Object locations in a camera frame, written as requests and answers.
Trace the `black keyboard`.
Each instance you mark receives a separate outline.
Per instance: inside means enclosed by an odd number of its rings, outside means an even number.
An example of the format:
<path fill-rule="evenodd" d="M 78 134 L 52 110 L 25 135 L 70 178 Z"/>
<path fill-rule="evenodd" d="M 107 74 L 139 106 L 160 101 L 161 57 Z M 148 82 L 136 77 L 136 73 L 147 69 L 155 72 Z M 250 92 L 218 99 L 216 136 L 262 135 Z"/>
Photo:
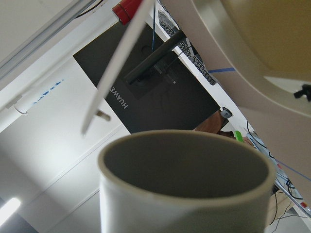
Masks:
<path fill-rule="evenodd" d="M 164 10 L 158 10 L 158 20 L 161 28 L 169 37 L 172 37 L 180 31 L 180 28 L 174 19 Z M 178 44 L 178 47 L 195 65 L 195 67 L 200 71 L 200 73 L 204 76 L 210 85 L 215 85 L 217 83 L 216 80 L 209 74 L 201 56 L 187 37 Z"/>

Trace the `white mug with HOME text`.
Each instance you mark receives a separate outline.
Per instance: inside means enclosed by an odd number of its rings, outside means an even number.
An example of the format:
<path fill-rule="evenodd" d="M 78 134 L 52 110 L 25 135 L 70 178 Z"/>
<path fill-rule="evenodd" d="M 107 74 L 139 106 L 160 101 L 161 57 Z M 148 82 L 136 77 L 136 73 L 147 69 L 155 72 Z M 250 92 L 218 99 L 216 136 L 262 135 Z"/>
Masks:
<path fill-rule="evenodd" d="M 103 233 L 262 233 L 276 170 L 211 133 L 134 133 L 98 157 Z"/>

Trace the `black Huawei monitor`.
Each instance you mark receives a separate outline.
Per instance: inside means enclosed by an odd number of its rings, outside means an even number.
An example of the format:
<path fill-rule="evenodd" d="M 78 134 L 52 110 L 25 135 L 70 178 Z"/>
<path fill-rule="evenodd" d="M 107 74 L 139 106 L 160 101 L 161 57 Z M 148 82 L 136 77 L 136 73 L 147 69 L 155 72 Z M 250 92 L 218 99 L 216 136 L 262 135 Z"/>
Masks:
<path fill-rule="evenodd" d="M 106 101 L 131 133 L 161 130 L 193 130 L 219 110 L 214 98 L 177 58 L 174 51 L 128 84 L 125 76 L 162 45 L 146 25 L 133 47 Z"/>

